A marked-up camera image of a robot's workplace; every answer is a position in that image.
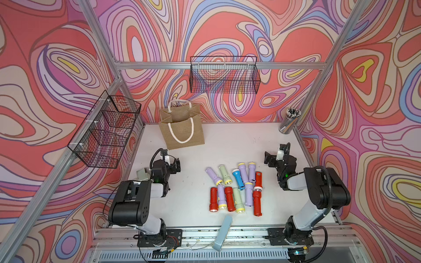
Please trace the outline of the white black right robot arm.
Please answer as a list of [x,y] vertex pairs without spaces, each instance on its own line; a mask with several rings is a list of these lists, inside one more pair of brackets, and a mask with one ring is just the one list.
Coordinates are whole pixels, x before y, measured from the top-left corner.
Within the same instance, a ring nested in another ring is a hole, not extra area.
[[311,234],[317,223],[331,210],[339,210],[351,203],[351,194],[333,168],[315,166],[297,172],[297,158],[290,155],[291,144],[281,144],[277,154],[264,153],[264,164],[275,168],[277,181],[284,191],[306,189],[309,200],[295,215],[288,218],[285,228],[274,240],[288,245],[313,244]]

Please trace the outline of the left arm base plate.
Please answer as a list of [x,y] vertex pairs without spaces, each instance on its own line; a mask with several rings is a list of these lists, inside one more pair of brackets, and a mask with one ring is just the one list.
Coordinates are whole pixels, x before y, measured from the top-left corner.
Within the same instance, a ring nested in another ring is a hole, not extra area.
[[182,229],[162,229],[159,234],[138,234],[137,247],[139,248],[167,248],[176,249],[182,245]]

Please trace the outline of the brown burlap tote bag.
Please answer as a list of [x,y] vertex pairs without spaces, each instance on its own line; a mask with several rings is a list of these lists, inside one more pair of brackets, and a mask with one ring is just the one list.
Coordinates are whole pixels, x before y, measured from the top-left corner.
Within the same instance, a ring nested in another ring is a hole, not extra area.
[[160,110],[160,131],[169,150],[205,144],[200,105],[174,99]]

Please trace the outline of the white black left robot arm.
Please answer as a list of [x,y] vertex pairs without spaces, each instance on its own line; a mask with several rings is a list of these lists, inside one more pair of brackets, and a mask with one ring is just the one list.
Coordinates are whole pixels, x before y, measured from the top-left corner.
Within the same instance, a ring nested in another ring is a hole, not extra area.
[[158,149],[146,170],[149,179],[120,183],[107,215],[108,222],[137,230],[134,239],[139,248],[180,246],[182,231],[168,231],[164,220],[150,211],[151,199],[166,197],[170,176],[179,172],[180,160],[169,155],[167,149]]

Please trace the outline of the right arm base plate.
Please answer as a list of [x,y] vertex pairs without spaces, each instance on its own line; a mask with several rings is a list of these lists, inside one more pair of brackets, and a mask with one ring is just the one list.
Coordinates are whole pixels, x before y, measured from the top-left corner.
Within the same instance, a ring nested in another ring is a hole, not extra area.
[[269,228],[268,235],[264,237],[269,240],[272,246],[286,246],[293,247],[311,246],[314,244],[312,231],[301,230],[285,230],[285,228]]

